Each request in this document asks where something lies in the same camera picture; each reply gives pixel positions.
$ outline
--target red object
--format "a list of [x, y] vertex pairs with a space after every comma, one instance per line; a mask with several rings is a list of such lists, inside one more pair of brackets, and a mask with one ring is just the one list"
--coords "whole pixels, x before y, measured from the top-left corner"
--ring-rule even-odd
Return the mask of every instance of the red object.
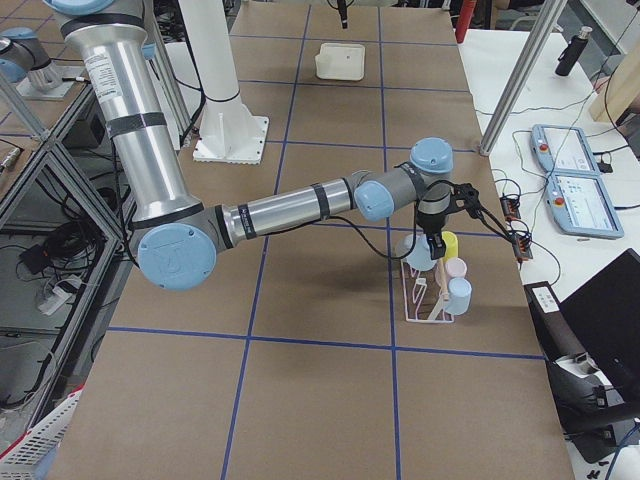
[[473, 17], [473, 10], [476, 8], [477, 0], [464, 0], [462, 8], [460, 9], [460, 17], [458, 17], [458, 23], [456, 23], [456, 42], [464, 42], [464, 37], [471, 25], [471, 17]]

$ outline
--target black monitor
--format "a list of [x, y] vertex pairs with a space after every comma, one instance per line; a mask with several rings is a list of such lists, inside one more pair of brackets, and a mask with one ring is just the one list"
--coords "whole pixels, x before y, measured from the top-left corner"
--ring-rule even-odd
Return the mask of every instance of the black monitor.
[[622, 398], [640, 400], [640, 256], [623, 252], [560, 311]]

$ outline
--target white wall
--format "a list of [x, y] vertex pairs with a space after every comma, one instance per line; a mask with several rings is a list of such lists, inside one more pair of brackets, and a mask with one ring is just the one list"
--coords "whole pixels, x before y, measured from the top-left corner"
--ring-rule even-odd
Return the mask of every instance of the white wall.
[[[635, 7], [625, 0], [581, 0], [585, 8], [602, 27], [614, 43], [620, 38], [625, 27], [636, 13]], [[640, 14], [627, 30], [618, 48], [623, 53], [629, 53], [640, 41]]]

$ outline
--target yellow cup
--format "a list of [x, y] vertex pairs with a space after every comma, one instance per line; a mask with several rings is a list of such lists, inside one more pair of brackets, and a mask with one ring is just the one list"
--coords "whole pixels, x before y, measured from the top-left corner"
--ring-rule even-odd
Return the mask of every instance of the yellow cup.
[[447, 251], [444, 254], [443, 262], [447, 262], [450, 258], [458, 256], [458, 237], [453, 232], [442, 232], [442, 239], [447, 246]]

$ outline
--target white table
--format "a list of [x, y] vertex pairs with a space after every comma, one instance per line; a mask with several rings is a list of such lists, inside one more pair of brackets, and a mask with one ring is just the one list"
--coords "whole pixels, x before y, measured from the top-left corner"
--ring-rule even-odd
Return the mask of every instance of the white table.
[[[460, 53], [483, 132], [491, 117], [481, 112], [491, 113], [495, 109], [527, 35], [526, 32], [470, 30], [464, 44], [460, 45]], [[568, 77], [554, 74], [557, 58], [566, 45], [561, 34], [551, 35], [516, 102], [514, 112], [542, 106], [562, 108], [589, 97], [584, 102], [584, 107], [583, 103], [580, 103], [564, 110], [535, 110], [512, 114], [490, 155], [492, 168], [504, 171], [508, 178], [520, 184], [523, 192], [539, 190], [544, 180], [522, 170], [512, 139], [514, 131], [531, 130], [534, 124], [539, 123], [569, 126], [574, 122], [575, 126], [583, 128], [587, 135], [611, 129], [611, 124], [597, 123], [591, 119], [588, 109], [596, 95], [591, 94], [589, 79], [579, 65], [574, 67]], [[520, 145], [524, 167], [542, 175], [542, 169], [531, 154], [530, 134], [518, 133], [516, 139]], [[590, 137], [588, 140], [594, 151], [611, 150], [626, 144], [624, 138], [615, 130]], [[613, 173], [606, 174], [603, 178], [613, 204], [640, 204], [640, 164], [635, 155], [628, 148], [620, 150], [612, 153], [612, 163]], [[504, 178], [504, 175], [495, 170], [494, 178]], [[505, 182], [497, 183], [499, 192], [504, 184]], [[513, 185], [507, 185], [506, 191], [511, 193], [515, 189]], [[521, 216], [529, 227], [534, 225], [534, 211], [541, 195], [542, 192], [527, 195], [521, 200]], [[560, 261], [562, 274], [553, 287], [560, 300], [577, 290], [625, 249], [631, 247], [640, 252], [640, 209], [619, 211], [618, 215], [625, 231], [624, 238], [586, 239], [561, 233], [544, 200], [540, 203], [533, 239], [551, 250]], [[535, 245], [532, 250], [534, 259], [522, 266], [522, 283], [544, 280], [552, 282], [558, 272], [555, 261]], [[600, 478], [604, 478], [607, 467], [589, 465], [584, 462], [573, 444], [568, 442], [567, 447], [577, 479], [586, 478], [594, 469], [602, 470]], [[618, 458], [612, 480], [637, 480], [639, 472], [640, 447], [627, 447]]]

